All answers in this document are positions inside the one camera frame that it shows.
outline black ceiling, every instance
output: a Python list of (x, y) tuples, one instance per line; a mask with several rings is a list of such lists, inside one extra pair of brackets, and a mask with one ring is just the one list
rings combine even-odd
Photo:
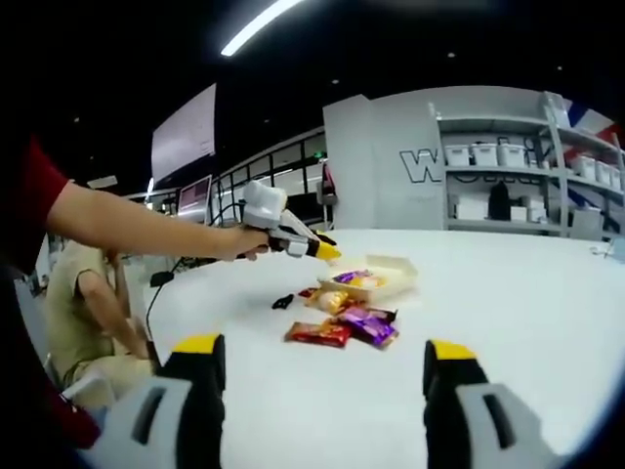
[(115, 192), (145, 190), (151, 132), (216, 81), (217, 156), (202, 171), (322, 125), (323, 106), (360, 93), (549, 89), (623, 120), (620, 29), (600, 2), (307, 0), (229, 59), (223, 46), (272, 0), (49, 3), (14, 24), (33, 125), (68, 177), (114, 174)]

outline candy bar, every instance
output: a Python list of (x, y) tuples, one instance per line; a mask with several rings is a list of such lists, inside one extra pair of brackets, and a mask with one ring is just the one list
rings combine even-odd
[(284, 336), (284, 340), (343, 348), (347, 344), (350, 335), (351, 331), (348, 327), (330, 321), (326, 321), (323, 324), (294, 322)]
[(397, 330), (373, 317), (362, 317), (362, 309), (350, 308), (339, 316), (348, 325), (354, 337), (381, 349), (387, 347), (398, 336)]
[(300, 291), (298, 296), (301, 296), (302, 298), (310, 298), (316, 291), (318, 291), (318, 288), (307, 288)]
[(351, 306), (344, 310), (341, 314), (348, 313), (356, 318), (367, 320), (373, 318), (380, 320), (384, 324), (391, 324), (397, 318), (397, 311), (381, 310), (379, 308), (368, 308), (364, 305)]
[(319, 295), (316, 302), (320, 310), (337, 315), (349, 296), (347, 291), (326, 291)]
[(397, 319), (397, 310), (381, 310), (379, 308), (366, 309), (373, 318), (377, 318), (386, 324), (392, 324)]
[(377, 288), (385, 285), (387, 282), (384, 278), (374, 276), (370, 271), (366, 270), (345, 272), (332, 279), (337, 283), (366, 289)]

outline white storage box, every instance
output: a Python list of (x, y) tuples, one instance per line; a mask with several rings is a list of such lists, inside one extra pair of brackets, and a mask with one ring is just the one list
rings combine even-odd
[(609, 180), (613, 188), (621, 191), (621, 172), (613, 166), (609, 167)]
[(571, 163), (573, 170), (582, 178), (597, 181), (597, 162), (590, 156), (580, 154)]
[(548, 222), (547, 210), (545, 207), (527, 209), (527, 221), (530, 223), (546, 224)]
[(610, 170), (609, 164), (597, 161), (597, 182), (610, 186), (612, 184)]
[(448, 145), (445, 147), (448, 166), (469, 166), (471, 155), (468, 145)]
[(523, 145), (501, 144), (497, 148), (499, 166), (526, 168), (525, 147)]
[(524, 195), (521, 203), (527, 208), (545, 208), (545, 199), (541, 195)]
[[(345, 272), (368, 270), (376, 277), (383, 277), (383, 286), (364, 288), (345, 285), (334, 280), (334, 277)], [(340, 259), (326, 275), (318, 277), (322, 288), (327, 290), (347, 291), (356, 300), (376, 303), (381, 299), (397, 295), (415, 286), (417, 270), (412, 263), (403, 257), (366, 256), (363, 260)]]
[(527, 207), (510, 207), (510, 221), (511, 222), (526, 222), (527, 221)]
[(456, 204), (458, 220), (485, 220), (488, 216), (488, 202), (477, 198), (461, 195)]
[(497, 166), (497, 144), (472, 144), (476, 166)]

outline red candy wrapper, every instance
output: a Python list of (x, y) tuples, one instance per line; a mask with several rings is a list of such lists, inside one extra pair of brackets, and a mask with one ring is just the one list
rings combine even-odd
[(348, 343), (350, 335), (352, 333), (348, 327), (330, 321), (326, 321), (323, 324), (294, 322), (284, 336), (284, 340), (328, 345), (342, 349)]

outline screen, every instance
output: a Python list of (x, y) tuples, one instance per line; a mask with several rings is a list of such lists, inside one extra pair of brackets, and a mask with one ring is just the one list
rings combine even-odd
[(186, 221), (206, 224), (208, 199), (212, 177), (200, 179), (181, 189), (178, 199), (178, 216)]
[(215, 152), (212, 85), (178, 109), (152, 135), (152, 177), (158, 183), (196, 159)]

